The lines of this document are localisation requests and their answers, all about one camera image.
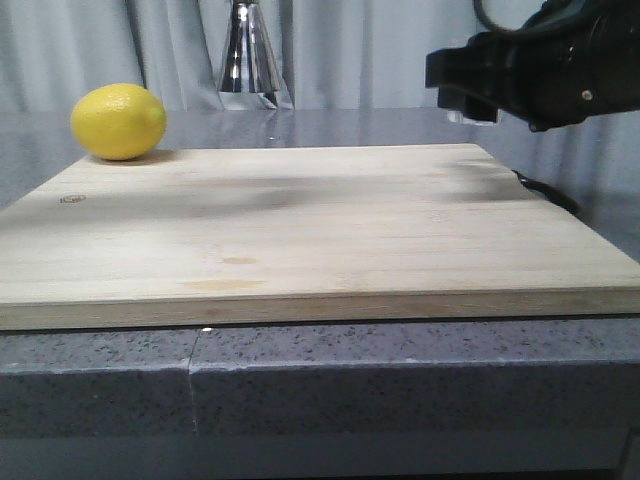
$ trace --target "countertop seam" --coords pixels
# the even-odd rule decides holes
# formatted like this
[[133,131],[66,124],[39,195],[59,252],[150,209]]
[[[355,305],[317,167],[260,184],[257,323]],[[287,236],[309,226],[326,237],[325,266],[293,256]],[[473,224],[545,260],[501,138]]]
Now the countertop seam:
[[199,434],[198,428],[198,412],[196,409],[195,402],[195,392],[193,390],[193,381],[191,375],[191,363],[193,361],[193,355],[195,354],[196,347],[198,345],[198,341],[202,336],[202,330],[198,330],[198,334],[196,335],[195,340],[193,341],[193,346],[191,348],[191,352],[189,353],[189,361],[187,362],[187,383],[189,386],[189,401],[191,402],[191,421],[193,422],[193,431],[196,436]]

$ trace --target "white curtain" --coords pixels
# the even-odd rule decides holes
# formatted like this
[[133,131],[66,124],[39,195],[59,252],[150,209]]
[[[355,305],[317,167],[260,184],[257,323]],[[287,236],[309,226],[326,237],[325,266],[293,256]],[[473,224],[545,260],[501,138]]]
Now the white curtain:
[[[493,0],[521,21],[540,0]],[[470,0],[262,0],[281,107],[433,105],[430,51],[477,30]],[[101,85],[146,85],[169,110],[265,108],[216,90],[229,0],[0,0],[0,111],[67,110]]]

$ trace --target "yellow lemon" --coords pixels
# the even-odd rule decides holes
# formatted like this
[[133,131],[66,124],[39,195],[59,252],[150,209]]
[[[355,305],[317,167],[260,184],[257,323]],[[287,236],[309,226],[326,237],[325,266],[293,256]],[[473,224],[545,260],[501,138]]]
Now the yellow lemon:
[[162,139],[167,114],[149,90],[115,83],[82,97],[71,112],[71,131],[94,155],[128,160],[148,152]]

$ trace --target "black robotic arm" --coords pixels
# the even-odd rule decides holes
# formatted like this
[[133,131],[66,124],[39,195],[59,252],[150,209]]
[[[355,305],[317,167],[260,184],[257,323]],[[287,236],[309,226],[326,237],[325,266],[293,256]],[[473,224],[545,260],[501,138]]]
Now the black robotic arm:
[[547,0],[519,30],[474,8],[489,31],[427,56],[439,107],[492,122],[501,109],[532,131],[640,109],[639,0]]

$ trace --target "wood grain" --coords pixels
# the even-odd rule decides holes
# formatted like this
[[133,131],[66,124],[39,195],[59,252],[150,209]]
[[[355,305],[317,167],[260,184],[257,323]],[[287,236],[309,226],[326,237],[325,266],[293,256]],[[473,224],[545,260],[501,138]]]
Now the wood grain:
[[85,157],[0,212],[0,329],[639,312],[475,145]]

